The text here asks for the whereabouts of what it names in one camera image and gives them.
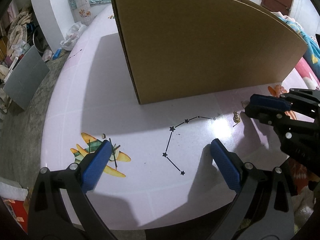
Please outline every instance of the white plastic bag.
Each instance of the white plastic bag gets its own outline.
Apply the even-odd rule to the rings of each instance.
[[[72,50],[86,28],[87,26],[81,24],[81,22],[73,24],[66,34],[66,39],[61,41],[61,48],[65,50]]]
[[[30,49],[30,45],[20,40],[17,44],[12,45],[11,49],[13,49],[11,58],[14,59],[15,57],[20,57],[21,54],[25,54]]]

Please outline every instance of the blue object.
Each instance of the blue object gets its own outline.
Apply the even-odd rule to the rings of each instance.
[[[291,109],[291,103],[285,101],[284,99],[257,94],[253,94],[250,97],[250,104],[254,106],[273,108],[283,112],[290,111]]]
[[[52,60],[57,59],[57,58],[59,57],[60,53],[61,53],[61,48],[60,48],[60,49],[57,49],[56,53],[55,53],[55,54],[53,55],[53,57],[52,57]]]
[[[109,141],[104,141],[95,152],[95,157],[88,167],[82,173],[82,192],[93,190],[96,186],[105,166],[107,165],[111,154],[112,146]]]
[[[237,167],[242,163],[240,158],[235,153],[228,152],[219,139],[214,139],[211,142],[210,153],[229,189],[238,194],[241,190],[242,180],[241,169]]]

